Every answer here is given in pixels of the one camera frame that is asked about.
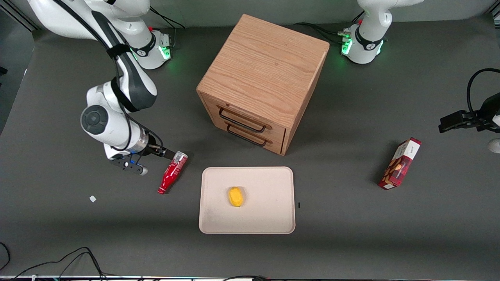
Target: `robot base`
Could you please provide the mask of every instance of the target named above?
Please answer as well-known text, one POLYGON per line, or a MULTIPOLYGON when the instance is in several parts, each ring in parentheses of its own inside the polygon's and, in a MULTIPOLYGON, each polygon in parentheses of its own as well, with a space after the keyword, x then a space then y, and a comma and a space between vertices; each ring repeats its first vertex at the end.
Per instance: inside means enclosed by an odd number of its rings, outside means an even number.
POLYGON ((149 51, 149 54, 141 53, 141 50, 133 52, 139 65, 147 70, 157 69, 171 58, 169 35, 158 30, 153 30, 151 33, 155 37, 155 46, 149 51))
POLYGON ((373 49, 365 50, 363 45, 358 42, 354 35, 356 29, 359 27, 359 24, 353 24, 351 27, 344 28, 344 32, 350 32, 351 36, 342 45, 341 54, 348 57, 349 60, 353 61, 356 64, 364 65, 368 64, 374 60, 374 58, 380 54, 380 49, 384 41, 382 40, 378 46, 373 44, 373 49))

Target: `green indicator light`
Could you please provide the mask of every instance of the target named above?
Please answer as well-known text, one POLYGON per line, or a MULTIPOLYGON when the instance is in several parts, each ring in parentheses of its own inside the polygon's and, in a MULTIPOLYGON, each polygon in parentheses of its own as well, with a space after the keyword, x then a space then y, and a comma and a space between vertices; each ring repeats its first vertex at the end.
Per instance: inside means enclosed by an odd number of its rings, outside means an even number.
POLYGON ((378 51, 376 51, 376 54, 380 54, 380 49, 382 48, 382 44, 384 44, 384 40, 380 42, 380 46, 378 47, 378 51))
POLYGON ((137 62, 136 54, 134 53, 134 51, 132 50, 132 48, 130 48, 130 52, 132 52, 132 56, 135 59, 135 61, 137 62))
POLYGON ((342 48, 342 54, 347 55, 349 54, 349 50, 351 49, 351 46, 353 45, 353 40, 349 39, 347 42, 344 43, 347 46, 344 46, 342 48))
POLYGON ((165 60, 170 59, 170 49, 168 47, 158 46, 158 48, 165 60))

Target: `wooden top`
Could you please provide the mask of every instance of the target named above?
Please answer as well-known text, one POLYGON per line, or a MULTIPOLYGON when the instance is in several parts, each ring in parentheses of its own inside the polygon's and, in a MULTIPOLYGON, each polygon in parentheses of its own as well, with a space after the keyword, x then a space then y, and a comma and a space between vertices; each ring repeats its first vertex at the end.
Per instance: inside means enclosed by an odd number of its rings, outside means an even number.
POLYGON ((290 128, 329 47, 244 14, 196 89, 290 128))

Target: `red box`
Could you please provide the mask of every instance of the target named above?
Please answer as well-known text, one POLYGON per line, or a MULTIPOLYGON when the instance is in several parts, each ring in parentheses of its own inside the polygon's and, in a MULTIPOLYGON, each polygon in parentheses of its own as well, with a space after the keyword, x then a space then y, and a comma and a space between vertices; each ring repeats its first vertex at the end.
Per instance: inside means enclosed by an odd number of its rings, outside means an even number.
POLYGON ((378 186, 385 190, 400 186, 421 144, 420 140, 413 137, 401 143, 378 186))

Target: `small white piece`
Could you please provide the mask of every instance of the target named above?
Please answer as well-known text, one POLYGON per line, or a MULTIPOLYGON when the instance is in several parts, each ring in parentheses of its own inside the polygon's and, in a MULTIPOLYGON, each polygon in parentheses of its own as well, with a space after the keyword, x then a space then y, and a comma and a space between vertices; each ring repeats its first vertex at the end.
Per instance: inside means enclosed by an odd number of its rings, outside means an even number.
POLYGON ((500 138, 495 138, 488 143, 489 151, 493 153, 500 153, 500 138))

